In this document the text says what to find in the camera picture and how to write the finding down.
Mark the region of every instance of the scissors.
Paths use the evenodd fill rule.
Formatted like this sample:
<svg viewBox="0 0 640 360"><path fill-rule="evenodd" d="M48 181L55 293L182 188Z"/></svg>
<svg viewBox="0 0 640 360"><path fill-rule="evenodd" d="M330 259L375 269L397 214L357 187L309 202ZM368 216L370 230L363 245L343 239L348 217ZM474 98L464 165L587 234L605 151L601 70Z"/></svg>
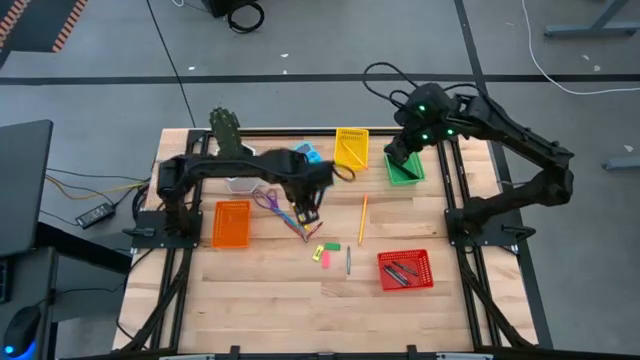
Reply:
<svg viewBox="0 0 640 360"><path fill-rule="evenodd" d="M302 237L302 240L304 240L304 242L309 241L309 238L307 237L305 232L300 229L298 224L296 224L296 222L289 215L285 214L284 211L282 211L278 206L278 193L275 189L269 189L267 190L267 192L256 189L253 191L252 195L253 200L255 200L258 206L274 212L276 215L281 217L292 230L295 230L298 235Z"/></svg>

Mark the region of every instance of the green basket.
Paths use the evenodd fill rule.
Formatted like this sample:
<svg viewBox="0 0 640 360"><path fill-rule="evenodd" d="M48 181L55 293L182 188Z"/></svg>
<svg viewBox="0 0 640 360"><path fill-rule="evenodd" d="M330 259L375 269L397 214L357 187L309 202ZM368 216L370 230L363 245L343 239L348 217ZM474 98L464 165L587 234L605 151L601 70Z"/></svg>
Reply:
<svg viewBox="0 0 640 360"><path fill-rule="evenodd" d="M384 155L384 163L387 164L387 173L389 174L389 180L393 186L411 185L424 180L424 168L422 167L420 157L416 153L412 153L409 156L409 160L407 160L407 162L402 166L416 174L418 176L417 179L409 179L402 170L398 170L395 165L389 162L389 158L386 154Z"/></svg>

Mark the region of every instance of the computer mouse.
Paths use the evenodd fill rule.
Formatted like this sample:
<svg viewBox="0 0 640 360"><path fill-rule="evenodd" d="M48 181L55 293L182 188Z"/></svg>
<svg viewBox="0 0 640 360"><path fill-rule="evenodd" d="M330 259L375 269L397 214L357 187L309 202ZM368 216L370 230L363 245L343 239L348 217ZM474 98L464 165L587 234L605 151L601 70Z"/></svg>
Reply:
<svg viewBox="0 0 640 360"><path fill-rule="evenodd" d="M40 324L40 307L27 306L18 310L4 332L4 353L10 358L16 358L29 349L36 337L36 330Z"/></svg>

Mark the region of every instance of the wooden tabletop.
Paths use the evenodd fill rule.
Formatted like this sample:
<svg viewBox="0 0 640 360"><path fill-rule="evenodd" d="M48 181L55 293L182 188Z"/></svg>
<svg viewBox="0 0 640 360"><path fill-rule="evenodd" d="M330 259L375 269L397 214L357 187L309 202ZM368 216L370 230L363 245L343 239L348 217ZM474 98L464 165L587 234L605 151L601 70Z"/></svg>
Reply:
<svg viewBox="0 0 640 360"><path fill-rule="evenodd" d="M186 129L162 133L146 208L155 209L159 162L184 153ZM311 141L324 159L333 158L334 137L245 137L258 153ZM324 225L304 244L279 218L252 204L250 247L211 247L216 201L230 198L225 180L204 181L204 223L189 276L181 353L228 353L240 345L243 353L281 352L402 352L408 344L418 351L472 350L455 250L447 239L443 218L444 187L435 148L420 153L426 180L391 186L383 146L386 136L371 136L369 170L354 183L336 180L320 208ZM482 141L460 143L472 196L498 191L488 146ZM210 149L217 148L215 140ZM450 168L453 156L448 151ZM282 189L281 207L286 209ZM454 179L456 202L462 203ZM363 195L369 195L364 242L358 246ZM339 242L331 267L311 259L318 244ZM351 246L351 275L346 274L346 246ZM383 292L376 255L383 251L426 249L435 286L432 289ZM515 256L500 248L484 248L493 298L529 341L536 342L533 322ZM120 322L135 333L158 299L165 250L155 250L133 271L127 285ZM479 311L483 340L488 344L484 311ZM165 317L163 345L168 344ZM128 339L118 332L114 347Z"/></svg>

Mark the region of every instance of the orange striped tape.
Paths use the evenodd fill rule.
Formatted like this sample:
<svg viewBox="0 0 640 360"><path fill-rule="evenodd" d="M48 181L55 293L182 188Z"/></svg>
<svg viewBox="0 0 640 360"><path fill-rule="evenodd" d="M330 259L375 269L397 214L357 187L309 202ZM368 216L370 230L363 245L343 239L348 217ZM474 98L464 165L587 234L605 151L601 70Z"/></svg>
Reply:
<svg viewBox="0 0 640 360"><path fill-rule="evenodd" d="M0 48L4 47L5 40L11 34L11 30L16 26L30 2L31 0L15 0L5 17L0 21Z"/></svg>
<svg viewBox="0 0 640 360"><path fill-rule="evenodd" d="M80 19L80 14L82 14L82 10L84 10L84 6L87 4L87 0L78 0L76 1L71 13L69 13L69 17L67 21L65 21L62 29L60 29L60 33L58 34L58 38L53 44L53 52L60 52L64 47L64 44L67 42L67 39L71 36L71 32L73 31L73 27L76 22Z"/></svg>

